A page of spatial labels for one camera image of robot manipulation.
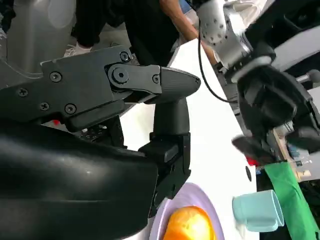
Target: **black cable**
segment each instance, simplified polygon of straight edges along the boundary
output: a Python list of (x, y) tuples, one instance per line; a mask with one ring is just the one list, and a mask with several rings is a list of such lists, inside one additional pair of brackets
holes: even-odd
[(222, 97), (219, 97), (212, 89), (211, 87), (209, 86), (208, 84), (208, 81), (205, 77), (205, 73), (204, 73), (204, 69), (203, 69), (203, 66), (202, 66), (202, 60), (201, 60), (201, 23), (200, 23), (200, 19), (199, 19), (199, 36), (198, 36), (198, 58), (199, 58), (199, 65), (200, 65), (200, 71), (201, 71), (201, 75), (202, 75), (202, 78), (203, 78), (203, 81), (204, 81), (204, 84), (206, 86), (206, 88), (209, 90), (209, 92), (214, 96), (216, 97), (217, 99), (219, 99), (220, 101), (222, 102), (225, 102), (225, 103), (228, 103), (228, 104), (237, 104), (238, 101), (236, 100), (226, 100), (226, 99), (223, 99)]

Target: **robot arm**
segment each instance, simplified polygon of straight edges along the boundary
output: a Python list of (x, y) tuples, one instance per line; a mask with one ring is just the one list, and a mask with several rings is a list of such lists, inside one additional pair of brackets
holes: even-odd
[(319, 7), (316, 0), (277, 0), (246, 29), (232, 2), (191, 2), (201, 22), (201, 39), (218, 54), (226, 81), (237, 84), (240, 112), (252, 133), (252, 137), (234, 139), (233, 144), (262, 165), (276, 161), (267, 140), (269, 132), (289, 121), (294, 132), (286, 136), (288, 142), (310, 153), (320, 150), (320, 118), (312, 97), (294, 77), (271, 66), (276, 54), (268, 41), (279, 19), (296, 34), (303, 31), (287, 15), (299, 13), (308, 4)]
[[(117, 46), (55, 59), (42, 63), (43, 78), (0, 90), (1, 239), (123, 239), (186, 182), (186, 97), (201, 82), (131, 58)], [(90, 132), (117, 119), (110, 131), (121, 131), (126, 103), (155, 104), (150, 142), (139, 151), (39, 125), (58, 119), (70, 132)]]

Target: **person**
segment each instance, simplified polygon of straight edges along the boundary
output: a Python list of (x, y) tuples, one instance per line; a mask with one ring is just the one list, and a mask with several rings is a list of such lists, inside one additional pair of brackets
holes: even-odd
[[(266, 1), (242, 0), (233, 5), (248, 27), (259, 16)], [(142, 65), (167, 66), (180, 35), (186, 42), (198, 38), (198, 30), (183, 11), (182, 0), (127, 0), (126, 6), (126, 29)], [(203, 42), (202, 47), (210, 63), (215, 65), (214, 50)]]
[(116, 28), (124, 22), (123, 0), (76, 0), (76, 24), (71, 35), (76, 45), (69, 45), (64, 56), (85, 54), (100, 41), (106, 23)]
[[(183, 36), (186, 42), (198, 38), (199, 32), (193, 26), (193, 23), (185, 15), (181, 1), (179, 0), (159, 0), (160, 7), (163, 12), (171, 19), (179, 33)], [(215, 65), (217, 60), (214, 55), (213, 49), (202, 42), (202, 47), (207, 55), (210, 63)]]

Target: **screw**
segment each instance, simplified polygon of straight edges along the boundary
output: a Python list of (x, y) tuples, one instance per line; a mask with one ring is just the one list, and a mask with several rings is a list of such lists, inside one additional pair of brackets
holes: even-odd
[(19, 97), (26, 97), (28, 95), (28, 90), (25, 88), (19, 88), (17, 91)]
[(114, 81), (116, 81), (118, 84), (125, 84), (129, 80), (128, 72), (122, 67), (118, 67), (113, 70), (112, 76)]
[(158, 200), (158, 193), (156, 192), (154, 194), (154, 198), (153, 198), (153, 205), (157, 208), (160, 205), (161, 202), (159, 202)]
[(41, 111), (47, 111), (49, 109), (49, 104), (47, 102), (42, 102), (39, 105)]
[(74, 114), (76, 112), (77, 108), (73, 104), (67, 104), (67, 105), (65, 105), (64, 110), (67, 114)]
[(129, 54), (125, 51), (121, 52), (120, 53), (120, 59), (123, 61), (123, 62), (129, 62)]
[(159, 75), (153, 75), (153, 77), (152, 77), (152, 80), (153, 80), (153, 82), (155, 83), (155, 84), (158, 84), (159, 83)]
[(58, 83), (61, 81), (62, 76), (59, 72), (54, 71), (54, 72), (50, 73), (50, 79), (52, 82)]

